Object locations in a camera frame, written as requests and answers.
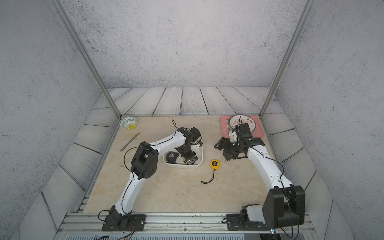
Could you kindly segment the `dark grey 5M tape measure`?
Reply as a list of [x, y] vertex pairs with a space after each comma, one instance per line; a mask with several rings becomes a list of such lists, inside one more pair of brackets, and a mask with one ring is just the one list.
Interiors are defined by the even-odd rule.
[[179, 157], [179, 153], [178, 152], [168, 152], [167, 155], [166, 155], [166, 162], [168, 164], [176, 164], [176, 160], [177, 158]]

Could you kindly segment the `small yellow tape measure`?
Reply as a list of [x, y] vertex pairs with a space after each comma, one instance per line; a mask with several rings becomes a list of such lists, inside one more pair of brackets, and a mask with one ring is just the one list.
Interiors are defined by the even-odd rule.
[[211, 167], [214, 171], [216, 171], [216, 170], [219, 169], [220, 163], [221, 163], [221, 162], [218, 161], [218, 160], [212, 160], [212, 161], [210, 162], [210, 167]]

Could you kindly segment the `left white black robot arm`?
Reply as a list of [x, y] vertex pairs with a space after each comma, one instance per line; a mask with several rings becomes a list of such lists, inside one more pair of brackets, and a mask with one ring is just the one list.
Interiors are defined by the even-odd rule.
[[151, 178], [158, 166], [159, 157], [170, 152], [176, 153], [188, 166], [203, 160], [201, 133], [193, 127], [177, 128], [173, 134], [153, 143], [142, 142], [131, 161], [130, 178], [115, 205], [111, 207], [109, 217], [116, 223], [130, 216], [134, 202], [144, 184]]

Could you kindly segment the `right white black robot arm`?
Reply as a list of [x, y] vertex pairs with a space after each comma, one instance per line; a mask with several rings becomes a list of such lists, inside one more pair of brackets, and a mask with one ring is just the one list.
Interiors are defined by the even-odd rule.
[[253, 137], [248, 124], [237, 125], [229, 138], [222, 137], [214, 147], [222, 151], [228, 161], [239, 159], [243, 154], [254, 164], [268, 190], [263, 205], [242, 207], [240, 223], [243, 229], [265, 225], [273, 230], [304, 223], [304, 189], [285, 177], [284, 166], [270, 157], [265, 143], [261, 138]]

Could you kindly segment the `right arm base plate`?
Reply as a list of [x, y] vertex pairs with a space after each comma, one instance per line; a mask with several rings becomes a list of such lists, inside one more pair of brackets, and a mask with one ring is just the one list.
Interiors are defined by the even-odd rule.
[[262, 222], [252, 222], [241, 214], [227, 214], [222, 220], [228, 231], [269, 231], [270, 228]]

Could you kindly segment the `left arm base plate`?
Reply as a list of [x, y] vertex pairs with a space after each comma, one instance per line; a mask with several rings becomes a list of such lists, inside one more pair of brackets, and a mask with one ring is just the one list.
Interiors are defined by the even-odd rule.
[[102, 226], [103, 232], [142, 232], [146, 215], [129, 215], [128, 217], [112, 217], [107, 215]]

